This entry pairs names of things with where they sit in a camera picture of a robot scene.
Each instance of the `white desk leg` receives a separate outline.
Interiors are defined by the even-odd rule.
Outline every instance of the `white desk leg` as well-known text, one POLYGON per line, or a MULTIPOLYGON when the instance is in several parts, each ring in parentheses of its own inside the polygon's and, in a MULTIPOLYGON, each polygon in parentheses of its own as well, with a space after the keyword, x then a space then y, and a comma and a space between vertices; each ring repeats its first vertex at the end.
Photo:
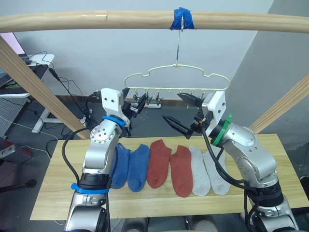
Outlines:
POLYGON ((62 123, 58 118, 48 118, 49 110, 44 109, 41 118, 35 124, 32 133, 39 133, 44 123, 62 123))

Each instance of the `wooden tabletop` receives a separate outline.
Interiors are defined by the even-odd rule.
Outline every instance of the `wooden tabletop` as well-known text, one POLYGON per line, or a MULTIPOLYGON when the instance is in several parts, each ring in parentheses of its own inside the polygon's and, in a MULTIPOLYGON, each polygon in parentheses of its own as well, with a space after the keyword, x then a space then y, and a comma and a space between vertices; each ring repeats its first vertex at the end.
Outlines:
MULTIPOLYGON (((258 135, 260 143, 275 158, 277 171, 283 193, 286 195, 291 208, 309 206, 307 197, 297 178, 292 164, 276 134, 258 135)), ((135 150, 140 144, 150 146, 153 141, 161 138, 126 138, 120 142, 128 149, 135 150)), ((205 152, 206 145, 200 136, 163 137, 165 145, 176 151, 177 145, 198 147, 205 152)), ((74 175, 61 156, 63 141, 59 141, 52 160, 47 169, 38 198, 32 211, 31 220, 66 220, 73 195, 70 189, 75 182, 74 175)), ((67 144, 66 154, 76 170, 81 172, 84 156, 90 144, 89 140, 72 140, 67 144)), ((234 178, 240 178, 240 173, 232 158, 226 156, 228 173, 234 178)), ((163 217, 182 215, 202 215, 243 212, 243 191, 231 186, 224 195, 215 194, 212 189, 207 196, 191 194, 181 198, 174 192, 170 168, 167 180, 159 188, 151 188, 147 182, 138 193, 129 190, 127 183, 120 189, 111 189, 110 214, 111 218, 163 217)))

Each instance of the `wooden pole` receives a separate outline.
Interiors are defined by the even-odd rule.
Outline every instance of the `wooden pole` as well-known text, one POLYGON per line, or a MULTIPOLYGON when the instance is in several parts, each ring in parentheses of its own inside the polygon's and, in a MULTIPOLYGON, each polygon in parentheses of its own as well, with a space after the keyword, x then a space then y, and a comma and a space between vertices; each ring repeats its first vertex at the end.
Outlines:
MULTIPOLYGON (((1 36, 0 67, 72 131, 84 127, 77 117, 43 84, 1 36)), ((78 133, 78 136, 82 139, 88 139, 89 134, 88 131, 82 131, 78 133)))
POLYGON ((255 133, 261 132, 273 121, 299 103, 309 94, 309 74, 301 79, 289 92, 277 101, 269 110, 260 116, 251 126, 255 133))
MULTIPOLYGON (((309 17, 192 11, 196 29, 309 33, 309 17)), ((173 11, 84 11, 0 17, 0 32, 56 29, 169 29, 173 11)))

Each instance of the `blue cable tie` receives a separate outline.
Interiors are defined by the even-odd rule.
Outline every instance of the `blue cable tie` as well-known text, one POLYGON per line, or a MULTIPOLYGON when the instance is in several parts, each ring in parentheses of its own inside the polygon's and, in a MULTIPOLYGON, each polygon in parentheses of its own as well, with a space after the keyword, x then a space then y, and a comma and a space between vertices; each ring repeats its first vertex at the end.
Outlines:
POLYGON ((109 192, 109 189, 98 189, 98 190, 82 189, 82 188, 78 187, 78 185, 76 183, 73 183, 71 185, 71 189, 76 190, 78 193, 81 193, 81 194, 104 194, 104 193, 109 192))
POLYGON ((107 120, 113 121, 113 122, 117 123, 121 128, 123 128, 126 125, 126 122, 120 121, 119 119, 117 119, 115 117, 103 116, 102 119, 107 119, 107 120))
POLYGON ((174 21, 170 26, 171 30, 182 29, 182 17, 183 29, 195 29, 190 11, 183 7, 179 7, 179 9, 174 10, 174 21))

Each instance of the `blue sock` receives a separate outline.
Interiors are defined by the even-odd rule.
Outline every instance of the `blue sock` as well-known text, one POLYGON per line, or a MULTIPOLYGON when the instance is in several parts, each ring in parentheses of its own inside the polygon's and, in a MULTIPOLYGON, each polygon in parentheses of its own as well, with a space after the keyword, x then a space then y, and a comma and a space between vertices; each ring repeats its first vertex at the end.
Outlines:
POLYGON ((139 192, 145 185, 150 149, 144 144, 130 154, 127 184, 133 192, 139 192))
MULTIPOLYGON (((118 150, 118 162, 117 167, 112 177, 112 188, 119 189, 126 183, 127 172, 129 169, 129 157, 130 157, 130 150, 126 149, 121 143, 117 145, 118 150)), ((116 151, 114 151, 114 158, 112 160, 112 169, 114 169, 115 161, 116 161, 116 151)))

